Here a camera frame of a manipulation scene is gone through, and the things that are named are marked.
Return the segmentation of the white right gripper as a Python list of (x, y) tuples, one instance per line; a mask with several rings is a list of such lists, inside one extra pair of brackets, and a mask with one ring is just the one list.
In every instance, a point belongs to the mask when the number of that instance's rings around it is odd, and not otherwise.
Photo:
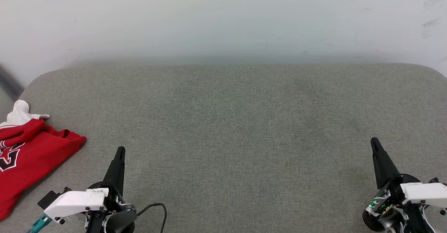
[(378, 192), (362, 213), (364, 224), (381, 233), (436, 233), (426, 209), (436, 207), (447, 216), (447, 184), (400, 174), (379, 139), (370, 143)]

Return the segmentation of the red white basketball jersey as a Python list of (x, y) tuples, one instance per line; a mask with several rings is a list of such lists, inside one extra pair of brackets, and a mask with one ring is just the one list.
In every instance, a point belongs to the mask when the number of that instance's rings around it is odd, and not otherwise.
[(86, 141), (69, 130), (46, 124), (49, 115), (31, 114), (17, 100), (0, 123), (0, 221), (13, 211), (22, 193), (77, 153)]

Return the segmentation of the grey fabric sofa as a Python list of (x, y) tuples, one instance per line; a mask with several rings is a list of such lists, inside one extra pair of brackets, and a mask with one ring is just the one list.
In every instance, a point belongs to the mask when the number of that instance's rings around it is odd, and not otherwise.
[(87, 141), (0, 233), (25, 233), (50, 190), (101, 181), (119, 146), (125, 201), (164, 203), (163, 233), (372, 233), (372, 137), (402, 173), (447, 182), (447, 79), (424, 66), (68, 68), (21, 99)]

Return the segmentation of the grey metal wall strip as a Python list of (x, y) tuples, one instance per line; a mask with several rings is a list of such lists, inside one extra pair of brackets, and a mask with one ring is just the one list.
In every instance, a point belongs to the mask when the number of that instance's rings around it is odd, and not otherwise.
[(24, 91), (24, 88), (11, 76), (6, 69), (0, 64), (0, 86), (5, 90), (6, 94), (13, 100), (17, 101)]

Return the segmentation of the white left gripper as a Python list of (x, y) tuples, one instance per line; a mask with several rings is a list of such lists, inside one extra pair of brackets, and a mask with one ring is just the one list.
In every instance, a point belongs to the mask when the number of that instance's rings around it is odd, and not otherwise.
[(136, 208), (123, 199), (126, 149), (119, 146), (103, 182), (85, 191), (69, 191), (57, 198), (44, 214), (58, 224), (69, 216), (84, 223), (85, 233), (134, 233)]

